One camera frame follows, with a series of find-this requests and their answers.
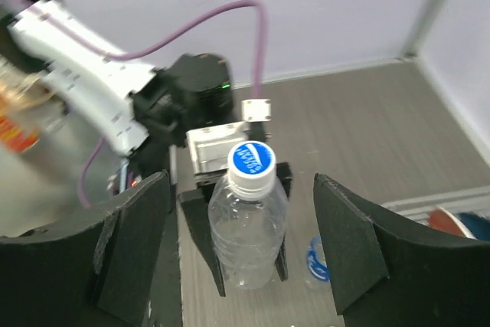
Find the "clear unlabelled plastic bottle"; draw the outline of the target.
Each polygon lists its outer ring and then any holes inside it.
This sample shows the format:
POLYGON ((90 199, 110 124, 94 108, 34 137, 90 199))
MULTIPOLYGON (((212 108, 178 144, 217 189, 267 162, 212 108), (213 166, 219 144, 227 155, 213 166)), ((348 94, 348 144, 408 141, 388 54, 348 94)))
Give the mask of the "clear unlabelled plastic bottle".
POLYGON ((273 189, 265 198, 246 201, 227 179, 215 185, 207 213, 214 251, 231 286, 259 289, 273 275, 279 250, 273 212, 273 189))

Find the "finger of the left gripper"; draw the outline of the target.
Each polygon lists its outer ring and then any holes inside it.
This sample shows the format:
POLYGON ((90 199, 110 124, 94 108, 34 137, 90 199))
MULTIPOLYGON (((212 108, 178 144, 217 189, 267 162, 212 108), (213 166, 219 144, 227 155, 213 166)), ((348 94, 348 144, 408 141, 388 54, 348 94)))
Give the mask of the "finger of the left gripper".
POLYGON ((280 162, 276 165, 276 178, 273 186, 273 218, 279 250, 275 259, 275 267, 281 281, 287 281, 289 278, 286 258, 286 228, 292 178, 292 169, 288 162, 280 162))
POLYGON ((211 236, 211 226, 207 213, 208 203, 200 189, 182 192, 178 195, 178 201, 184 212, 191 239, 209 267, 219 296, 225 297, 226 290, 221 263, 214 251, 214 242, 211 236))

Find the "white blue bottle cap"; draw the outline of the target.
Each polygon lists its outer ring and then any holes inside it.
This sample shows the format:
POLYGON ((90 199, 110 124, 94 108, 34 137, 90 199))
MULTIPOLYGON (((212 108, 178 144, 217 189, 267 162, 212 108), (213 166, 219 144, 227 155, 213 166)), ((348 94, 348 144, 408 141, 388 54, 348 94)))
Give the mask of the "white blue bottle cap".
POLYGON ((227 180, 232 192, 246 201, 265 198, 276 182, 276 155, 263 142, 236 144, 227 157, 227 180))

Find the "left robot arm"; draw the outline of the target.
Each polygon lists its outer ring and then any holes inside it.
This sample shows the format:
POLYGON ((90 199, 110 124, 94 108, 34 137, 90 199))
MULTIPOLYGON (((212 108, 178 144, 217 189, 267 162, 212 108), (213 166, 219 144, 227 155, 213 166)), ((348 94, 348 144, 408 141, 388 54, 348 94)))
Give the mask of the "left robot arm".
POLYGON ((80 23, 61 0, 22 0, 19 13, 1 8, 1 143, 22 154, 58 128, 69 111, 79 113, 126 167, 147 177, 163 167, 172 147, 188 147, 210 208, 207 225, 215 268, 256 289, 273 273, 286 280, 288 184, 266 143, 271 118, 260 97, 267 19, 257 0, 210 11, 216 16, 254 7, 258 14, 253 95, 242 117, 233 109, 230 73, 216 54, 183 54, 169 68, 146 63, 145 53, 125 54, 80 23))

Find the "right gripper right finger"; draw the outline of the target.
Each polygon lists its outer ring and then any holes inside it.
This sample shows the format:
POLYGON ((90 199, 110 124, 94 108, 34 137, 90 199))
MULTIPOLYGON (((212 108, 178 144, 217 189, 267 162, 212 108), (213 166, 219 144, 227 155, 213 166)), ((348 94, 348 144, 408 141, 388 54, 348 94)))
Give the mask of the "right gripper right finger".
POLYGON ((487 326, 489 244, 444 233, 317 174, 313 197, 347 326, 487 326))

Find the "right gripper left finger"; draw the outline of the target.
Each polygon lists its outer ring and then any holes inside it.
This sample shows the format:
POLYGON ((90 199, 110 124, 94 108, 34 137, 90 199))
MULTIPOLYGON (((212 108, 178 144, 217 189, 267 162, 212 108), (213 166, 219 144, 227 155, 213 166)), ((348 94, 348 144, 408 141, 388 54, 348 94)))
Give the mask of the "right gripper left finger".
POLYGON ((180 326, 168 173, 1 239, 3 326, 180 326))

